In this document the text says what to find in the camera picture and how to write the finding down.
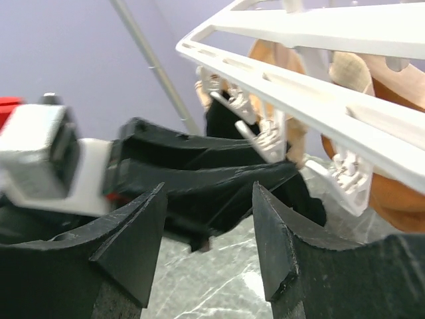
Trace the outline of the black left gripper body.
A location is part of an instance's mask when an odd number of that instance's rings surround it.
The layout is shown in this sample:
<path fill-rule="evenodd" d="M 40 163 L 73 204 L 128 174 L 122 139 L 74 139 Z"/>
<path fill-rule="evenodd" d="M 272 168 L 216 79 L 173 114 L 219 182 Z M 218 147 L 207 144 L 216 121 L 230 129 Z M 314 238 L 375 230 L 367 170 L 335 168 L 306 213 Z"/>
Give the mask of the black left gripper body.
<path fill-rule="evenodd" d="M 112 146 L 118 144 L 116 141 L 111 143 Z M 102 193 L 110 202 L 110 211 L 134 199 L 134 195 L 125 196 L 116 192 L 115 177 L 114 169 L 106 169 Z M 4 243 L 47 239 L 95 218 L 97 217 L 18 207 L 5 194 L 1 196 L 1 240 Z"/>

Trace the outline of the black underwear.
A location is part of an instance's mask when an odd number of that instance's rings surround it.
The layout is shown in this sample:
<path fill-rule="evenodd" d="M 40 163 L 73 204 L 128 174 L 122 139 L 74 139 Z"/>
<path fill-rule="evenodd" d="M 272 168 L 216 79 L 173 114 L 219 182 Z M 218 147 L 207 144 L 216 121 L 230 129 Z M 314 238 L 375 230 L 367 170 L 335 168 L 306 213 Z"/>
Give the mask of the black underwear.
<path fill-rule="evenodd" d="M 141 118 L 120 128 L 103 192 L 124 204 L 163 183 L 165 235 L 199 251 L 251 214 L 255 182 L 314 223 L 326 224 L 321 200 L 309 194 L 292 162 L 266 163 L 246 140 L 189 136 Z"/>

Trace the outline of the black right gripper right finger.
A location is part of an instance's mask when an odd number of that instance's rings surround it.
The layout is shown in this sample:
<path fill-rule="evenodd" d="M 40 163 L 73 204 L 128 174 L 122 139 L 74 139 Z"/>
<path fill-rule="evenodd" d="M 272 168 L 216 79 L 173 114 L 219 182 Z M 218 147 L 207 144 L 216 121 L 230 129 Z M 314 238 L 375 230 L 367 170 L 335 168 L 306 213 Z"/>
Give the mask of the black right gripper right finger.
<path fill-rule="evenodd" d="M 424 236 L 338 237 L 253 186 L 265 298 L 275 318 L 423 318 Z"/>

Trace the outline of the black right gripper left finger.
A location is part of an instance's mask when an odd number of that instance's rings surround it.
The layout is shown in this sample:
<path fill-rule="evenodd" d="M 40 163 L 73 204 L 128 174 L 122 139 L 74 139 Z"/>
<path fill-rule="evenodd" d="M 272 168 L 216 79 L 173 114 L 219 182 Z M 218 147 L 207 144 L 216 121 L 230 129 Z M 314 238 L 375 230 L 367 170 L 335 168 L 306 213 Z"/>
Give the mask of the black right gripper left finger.
<path fill-rule="evenodd" d="M 48 241 L 1 246 L 2 318 L 139 318 L 167 212 L 162 185 Z"/>

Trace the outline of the white plastic clip hanger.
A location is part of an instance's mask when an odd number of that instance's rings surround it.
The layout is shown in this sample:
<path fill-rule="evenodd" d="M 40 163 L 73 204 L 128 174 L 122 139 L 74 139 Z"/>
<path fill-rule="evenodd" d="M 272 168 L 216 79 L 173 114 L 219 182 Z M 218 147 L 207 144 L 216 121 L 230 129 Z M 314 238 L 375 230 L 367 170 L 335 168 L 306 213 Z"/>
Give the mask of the white plastic clip hanger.
<path fill-rule="evenodd" d="M 282 9 L 253 10 L 234 1 L 183 37 L 177 52 L 202 67 L 205 90 L 222 82 L 235 88 L 228 107 L 239 114 L 240 133 L 269 162 L 285 154 L 290 115 L 327 136 L 333 168 L 313 160 L 305 166 L 352 215 L 367 208 L 373 176 L 387 175 L 409 190 L 424 192 L 424 114 L 338 86 L 328 73 L 325 51 L 372 54 L 389 70 L 405 74 L 410 59 L 424 58 L 424 4 L 400 3 L 303 10 L 301 1 Z M 203 44 L 215 31 L 270 41 L 295 50 L 304 73 Z"/>

